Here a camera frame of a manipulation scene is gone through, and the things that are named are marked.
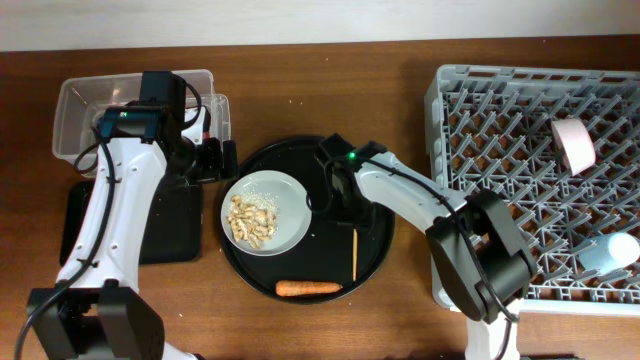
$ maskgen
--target white background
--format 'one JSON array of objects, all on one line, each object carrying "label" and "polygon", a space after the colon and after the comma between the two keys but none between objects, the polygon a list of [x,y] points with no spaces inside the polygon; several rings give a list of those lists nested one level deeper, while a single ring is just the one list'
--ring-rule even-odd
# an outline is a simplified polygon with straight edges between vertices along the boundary
[{"label": "white background", "polygon": [[0,0],[0,51],[631,33],[638,0]]}]

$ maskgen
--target black tray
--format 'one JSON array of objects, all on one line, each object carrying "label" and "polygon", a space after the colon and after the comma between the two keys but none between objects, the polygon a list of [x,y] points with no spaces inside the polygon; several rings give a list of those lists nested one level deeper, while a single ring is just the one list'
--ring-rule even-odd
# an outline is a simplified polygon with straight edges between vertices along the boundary
[{"label": "black tray", "polygon": [[[312,204],[321,208],[328,194],[322,167],[314,158],[319,136],[303,136],[269,145],[253,154],[240,167],[240,176],[260,170],[286,173],[309,192]],[[261,293],[290,303],[316,304],[344,296],[364,284],[384,260],[395,224],[395,214],[382,205],[375,205],[375,225],[368,232],[358,233],[358,271],[352,278],[353,228],[314,216],[304,238],[291,250],[276,256],[253,256],[237,249],[222,230],[220,212],[224,195],[233,186],[228,184],[219,203],[215,223],[221,246],[236,272]],[[276,295],[279,280],[330,281],[342,284],[337,293],[327,295],[282,298]]]}]

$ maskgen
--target orange carrot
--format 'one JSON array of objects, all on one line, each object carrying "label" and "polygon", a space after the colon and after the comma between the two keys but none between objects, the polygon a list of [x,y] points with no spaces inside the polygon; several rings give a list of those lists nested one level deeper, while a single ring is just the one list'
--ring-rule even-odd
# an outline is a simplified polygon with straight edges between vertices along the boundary
[{"label": "orange carrot", "polygon": [[278,296],[298,296],[311,294],[330,294],[342,289],[342,285],[317,281],[282,280],[276,284]]}]

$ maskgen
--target metal grid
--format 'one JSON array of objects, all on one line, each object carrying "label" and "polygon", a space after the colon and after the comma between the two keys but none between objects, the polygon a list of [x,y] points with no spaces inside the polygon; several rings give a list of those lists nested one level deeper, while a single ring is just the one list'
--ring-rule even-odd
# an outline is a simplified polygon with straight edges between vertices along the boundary
[{"label": "metal grid", "polygon": [[[434,100],[434,178],[504,196],[539,265],[529,299],[640,305],[640,263],[600,276],[576,257],[597,235],[640,238],[640,74],[443,66],[427,107]],[[568,116],[583,120],[596,148],[596,165],[576,176],[551,133]]]}]

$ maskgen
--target wooden table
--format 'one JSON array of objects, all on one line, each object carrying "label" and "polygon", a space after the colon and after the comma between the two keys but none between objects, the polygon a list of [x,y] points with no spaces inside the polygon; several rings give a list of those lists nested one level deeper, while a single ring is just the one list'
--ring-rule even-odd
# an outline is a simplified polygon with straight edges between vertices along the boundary
[{"label": "wooden table", "polygon": [[[640,70],[640,36],[447,40],[303,46],[200,47],[0,55],[0,358],[9,358],[31,288],[53,285],[66,197],[80,180],[51,155],[61,83],[71,77],[148,69],[209,69],[231,104],[240,160],[297,134],[339,132],[354,144],[383,142],[428,174],[422,98],[446,63]],[[378,273],[343,299],[293,306],[236,275],[213,229],[219,185],[205,187],[203,257],[140,269],[143,298],[167,340],[211,358],[405,358],[461,353],[462,315],[430,297],[424,236],[397,222]],[[522,354],[631,359],[632,318],[524,314]],[[42,359],[31,332],[25,359]]]}]

